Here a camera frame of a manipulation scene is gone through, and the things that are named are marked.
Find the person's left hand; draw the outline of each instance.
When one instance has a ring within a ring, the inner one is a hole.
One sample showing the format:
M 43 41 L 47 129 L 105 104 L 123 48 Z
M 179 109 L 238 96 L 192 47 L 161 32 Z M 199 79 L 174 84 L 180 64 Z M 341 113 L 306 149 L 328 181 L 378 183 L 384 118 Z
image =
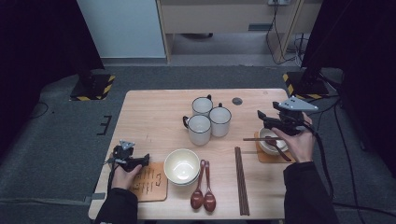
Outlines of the person's left hand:
M 116 167 L 111 188 L 129 189 L 134 183 L 134 177 L 140 172 L 142 165 L 137 165 L 131 172 L 126 172 L 122 167 Z

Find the spoon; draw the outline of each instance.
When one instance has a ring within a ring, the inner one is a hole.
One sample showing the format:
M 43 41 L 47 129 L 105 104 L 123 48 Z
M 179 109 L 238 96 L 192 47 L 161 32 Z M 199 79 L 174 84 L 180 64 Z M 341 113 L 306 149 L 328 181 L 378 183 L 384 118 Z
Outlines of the spoon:
M 204 174 L 204 167 L 205 167 L 205 161 L 201 160 L 201 171 L 198 176 L 198 186 L 197 189 L 192 193 L 190 199 L 190 204 L 193 209 L 200 208 L 201 205 L 204 203 L 204 194 L 202 194 L 201 192 L 201 180 L 202 180 L 202 175 Z
M 283 157 L 283 159 L 285 159 L 285 161 L 291 161 L 291 159 L 287 155 L 285 155 L 285 153 L 283 153 L 283 151 L 277 146 L 276 140 L 270 139 L 270 140 L 265 140 L 265 142 L 268 145 L 275 147 L 276 150 L 279 152 L 279 154 Z
M 208 212 L 213 212 L 216 208 L 216 199 L 215 199 L 215 195 L 213 195 L 212 190 L 210 189 L 209 161 L 207 161 L 205 164 L 205 172 L 206 172 L 207 192 L 204 197 L 204 208 Z

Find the power strip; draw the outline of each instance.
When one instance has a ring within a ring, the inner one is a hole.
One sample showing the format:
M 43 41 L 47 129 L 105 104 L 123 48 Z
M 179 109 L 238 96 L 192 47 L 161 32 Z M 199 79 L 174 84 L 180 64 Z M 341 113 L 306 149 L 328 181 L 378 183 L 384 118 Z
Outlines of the power strip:
M 268 6 L 287 6 L 290 5 L 291 0 L 268 0 Z

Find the black mug handle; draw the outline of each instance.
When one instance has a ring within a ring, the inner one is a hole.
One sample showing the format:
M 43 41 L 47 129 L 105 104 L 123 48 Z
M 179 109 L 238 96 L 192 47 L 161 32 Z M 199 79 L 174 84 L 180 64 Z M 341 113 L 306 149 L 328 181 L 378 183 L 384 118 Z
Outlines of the black mug handle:
M 183 124 L 184 124 L 184 127 L 186 127 L 187 129 L 189 128 L 189 125 L 187 124 L 188 120 L 189 120 L 189 117 L 183 116 Z

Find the small bowl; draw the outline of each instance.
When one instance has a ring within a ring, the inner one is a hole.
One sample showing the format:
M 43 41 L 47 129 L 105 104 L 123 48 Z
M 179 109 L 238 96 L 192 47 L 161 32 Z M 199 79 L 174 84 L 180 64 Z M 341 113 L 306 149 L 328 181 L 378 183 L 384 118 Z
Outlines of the small bowl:
M 187 186 L 193 183 L 200 172 L 198 156 L 186 148 L 171 152 L 163 165 L 166 177 L 175 185 Z
M 277 137 L 277 135 L 266 128 L 262 128 L 259 133 L 260 137 L 270 136 L 270 137 Z M 275 147 L 268 145 L 265 141 L 260 141 L 260 148 L 267 154 L 278 156 L 279 152 L 276 150 Z M 288 145 L 286 145 L 285 141 L 283 140 L 276 140 L 276 145 L 281 149 L 281 151 L 285 152 L 288 150 Z

